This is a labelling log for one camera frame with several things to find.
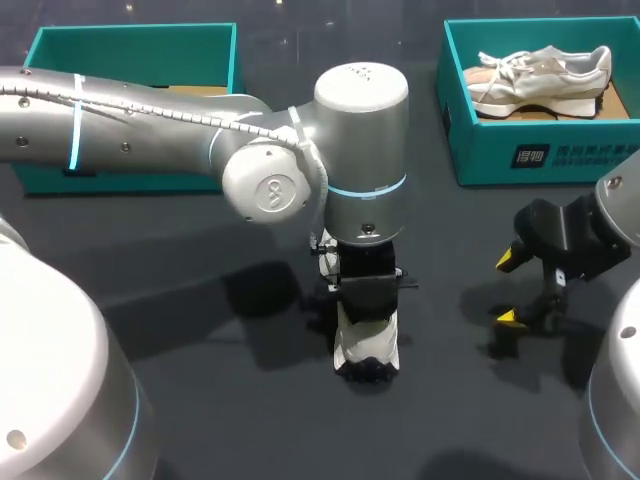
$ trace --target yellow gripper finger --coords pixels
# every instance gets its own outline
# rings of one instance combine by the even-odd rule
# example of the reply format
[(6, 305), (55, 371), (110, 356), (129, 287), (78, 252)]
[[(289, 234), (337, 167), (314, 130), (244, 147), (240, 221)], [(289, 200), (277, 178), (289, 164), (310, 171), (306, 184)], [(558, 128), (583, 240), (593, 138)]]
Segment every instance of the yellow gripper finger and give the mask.
[(509, 310), (507, 313), (500, 315), (496, 321), (501, 325), (508, 327), (527, 328), (524, 323), (520, 323), (516, 320), (516, 312), (514, 309)]
[(496, 264), (496, 268), (500, 269), (500, 266), (504, 265), (509, 260), (511, 260), (511, 256), (512, 256), (511, 247), (509, 247), (507, 251), (504, 253), (504, 255), (502, 256), (502, 258), (500, 259), (500, 261)]

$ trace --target shoe box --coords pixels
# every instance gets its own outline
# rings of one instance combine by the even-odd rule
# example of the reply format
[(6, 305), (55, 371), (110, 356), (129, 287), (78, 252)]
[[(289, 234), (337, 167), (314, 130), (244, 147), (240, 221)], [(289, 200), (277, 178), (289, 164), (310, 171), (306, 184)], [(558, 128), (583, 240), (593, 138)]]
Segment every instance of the shoe box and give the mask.
[[(245, 92), (236, 47), (233, 23), (43, 27), (25, 67), (215, 96)], [(13, 169), (28, 195), (220, 192), (207, 176), (87, 171), (81, 153), (76, 169)]]
[[(613, 74), (593, 119), (528, 108), (502, 120), (474, 111), (463, 71), (548, 45), (573, 53), (606, 45)], [(462, 186), (594, 183), (640, 148), (640, 22), (636, 17), (447, 20), (436, 92)]]

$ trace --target cable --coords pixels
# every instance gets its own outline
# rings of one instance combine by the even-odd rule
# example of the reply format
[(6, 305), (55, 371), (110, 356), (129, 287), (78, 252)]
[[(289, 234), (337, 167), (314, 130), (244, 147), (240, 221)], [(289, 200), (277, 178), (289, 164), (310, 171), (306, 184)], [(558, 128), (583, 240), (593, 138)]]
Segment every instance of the cable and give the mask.
[(291, 117), (291, 122), (293, 123), (293, 128), (296, 130), (298, 135), (298, 140), (301, 142), (299, 145), (302, 147), (302, 154), (307, 161), (307, 164), (310, 169), (315, 168), (320, 176), (320, 194), (318, 195), (318, 206), (316, 207), (315, 214), (313, 215), (313, 220), (311, 221), (311, 233), (309, 234), (309, 247), (311, 250), (314, 250), (318, 246), (318, 234), (316, 232), (316, 228), (318, 227), (318, 223), (320, 218), (324, 214), (324, 207), (327, 203), (327, 196), (329, 195), (329, 176), (327, 174), (327, 169), (320, 158), (320, 153), (318, 149), (313, 143), (313, 141), (307, 138), (304, 128), (302, 126), (302, 121), (300, 120), (300, 116), (298, 115), (298, 110), (296, 107), (289, 107), (289, 116)]
[(302, 150), (300, 142), (291, 138), (268, 130), (266, 128), (238, 123), (221, 118), (202, 116), (194, 113), (181, 112), (178, 110), (170, 110), (168, 108), (154, 107), (153, 105), (144, 105), (140, 103), (130, 102), (129, 100), (118, 99), (107, 95), (88, 95), (78, 93), (66, 93), (63, 91), (44, 90), (33, 87), (18, 87), (16, 85), (0, 85), (0, 95), (17, 95), (27, 98), (35, 98), (39, 100), (49, 101), (71, 101), (82, 102), (83, 104), (94, 105), (98, 107), (109, 107), (125, 112), (141, 113), (143, 115), (155, 115), (169, 120), (184, 123), (192, 123), (196, 125), (204, 125), (207, 127), (221, 128), (223, 130), (233, 130), (241, 133), (249, 133), (257, 137), (268, 138), (276, 142), (284, 144), (286, 147)]

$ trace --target logo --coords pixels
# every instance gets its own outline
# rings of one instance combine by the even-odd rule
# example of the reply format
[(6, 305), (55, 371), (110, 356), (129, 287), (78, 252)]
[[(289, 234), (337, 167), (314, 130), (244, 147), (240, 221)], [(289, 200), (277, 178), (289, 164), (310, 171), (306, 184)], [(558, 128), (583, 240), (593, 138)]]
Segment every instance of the logo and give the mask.
[(640, 149), (638, 144), (560, 145), (554, 167), (610, 167), (619, 165)]
[(373, 72), (363, 65), (349, 65), (347, 69), (367, 82), (371, 80), (371, 73)]
[(271, 208), (276, 208), (282, 201), (282, 185), (279, 180), (269, 180), (267, 183), (269, 189), (269, 205)]
[(549, 154), (549, 145), (519, 145), (513, 155), (511, 168), (541, 168)]

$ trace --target white sneaker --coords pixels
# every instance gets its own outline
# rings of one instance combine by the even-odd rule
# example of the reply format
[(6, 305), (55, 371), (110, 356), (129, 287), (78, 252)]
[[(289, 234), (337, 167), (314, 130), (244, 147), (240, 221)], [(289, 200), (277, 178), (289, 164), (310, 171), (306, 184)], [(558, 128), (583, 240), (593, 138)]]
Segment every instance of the white sneaker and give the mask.
[(483, 67), (465, 70), (477, 112), (506, 118), (530, 105), (560, 115), (593, 118), (596, 99), (611, 78), (611, 50), (568, 54), (555, 47), (498, 59), (479, 54)]

